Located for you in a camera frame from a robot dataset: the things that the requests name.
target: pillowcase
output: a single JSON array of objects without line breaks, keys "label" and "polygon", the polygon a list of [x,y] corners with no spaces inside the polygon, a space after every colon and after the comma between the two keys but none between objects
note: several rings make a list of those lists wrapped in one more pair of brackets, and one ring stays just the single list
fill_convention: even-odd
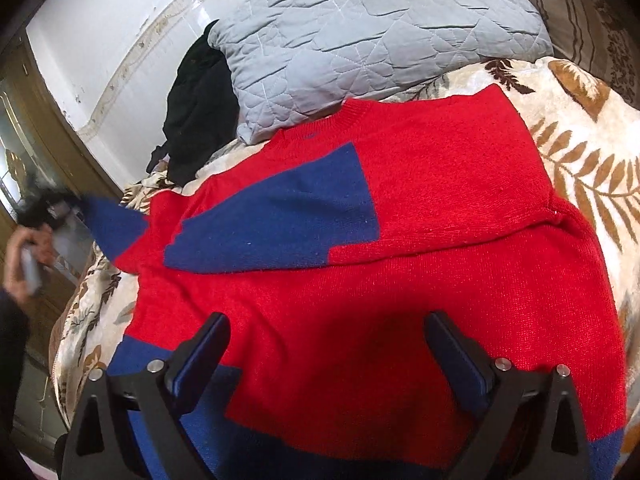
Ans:
[{"label": "pillowcase", "polygon": [[249,144],[345,97],[382,99],[482,57],[552,52],[527,0],[248,0],[211,29]]},{"label": "pillowcase", "polygon": [[556,57],[602,79],[640,108],[640,49],[606,0],[529,0],[539,10]]}]

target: floral blanket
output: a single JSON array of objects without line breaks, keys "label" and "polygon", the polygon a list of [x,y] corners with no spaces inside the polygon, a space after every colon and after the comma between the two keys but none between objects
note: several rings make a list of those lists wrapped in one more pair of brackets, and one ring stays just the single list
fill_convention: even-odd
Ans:
[{"label": "floral blanket", "polygon": [[[162,190],[193,194],[212,174],[232,168],[257,153],[263,144],[245,146],[233,140],[218,150],[184,188],[166,179],[166,171],[155,171],[127,187],[121,203],[149,212],[151,198]],[[138,277],[121,272],[94,244],[93,254],[75,293],[51,335],[49,363],[56,401],[70,427],[84,381],[94,368],[106,368],[122,335],[133,318],[138,295]]]},{"label": "floral blanket", "polygon": [[604,252],[626,350],[620,466],[640,440],[640,112],[601,80],[552,57],[491,59],[385,101],[475,94],[493,83],[529,127],[556,191],[580,208]]},{"label": "floral blanket", "polygon": [[[551,57],[536,63],[487,60],[386,101],[475,94],[494,83],[529,127],[556,190],[580,208],[602,246],[626,348],[628,424],[622,464],[640,440],[640,112],[599,79]],[[163,189],[193,194],[209,175],[260,148],[234,141],[184,189],[173,187],[165,173],[154,173],[129,187],[123,202],[146,212],[151,197]],[[63,316],[62,341],[53,359],[56,399],[67,424],[89,371],[110,362],[132,318],[138,290],[135,276],[115,269],[94,249],[94,261]]]}]

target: quilted pillow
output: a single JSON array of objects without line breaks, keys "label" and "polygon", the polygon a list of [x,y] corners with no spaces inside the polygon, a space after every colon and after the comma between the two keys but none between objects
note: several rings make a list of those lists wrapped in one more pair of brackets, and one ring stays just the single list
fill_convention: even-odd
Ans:
[{"label": "quilted pillow", "polygon": [[248,0],[211,29],[249,144],[345,97],[382,99],[483,57],[552,47],[527,0]]}]

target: person's hand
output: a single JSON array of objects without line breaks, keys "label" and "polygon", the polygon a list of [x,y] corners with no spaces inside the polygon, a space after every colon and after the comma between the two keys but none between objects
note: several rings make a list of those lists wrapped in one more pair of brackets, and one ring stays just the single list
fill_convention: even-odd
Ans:
[{"label": "person's hand", "polygon": [[18,306],[24,306],[28,299],[27,282],[22,272],[22,255],[20,251],[23,245],[31,243],[31,253],[41,264],[50,267],[53,265],[55,254],[52,244],[51,227],[46,224],[39,230],[18,226],[10,236],[6,244],[4,258],[4,290],[6,290]]}]

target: dark sleeve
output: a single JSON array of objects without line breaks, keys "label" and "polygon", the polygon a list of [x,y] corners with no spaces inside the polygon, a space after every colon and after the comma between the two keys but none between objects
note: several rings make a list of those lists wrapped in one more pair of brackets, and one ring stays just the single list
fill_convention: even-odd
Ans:
[{"label": "dark sleeve", "polygon": [[22,378],[29,319],[11,296],[0,289],[0,423],[11,433],[15,398]]}]

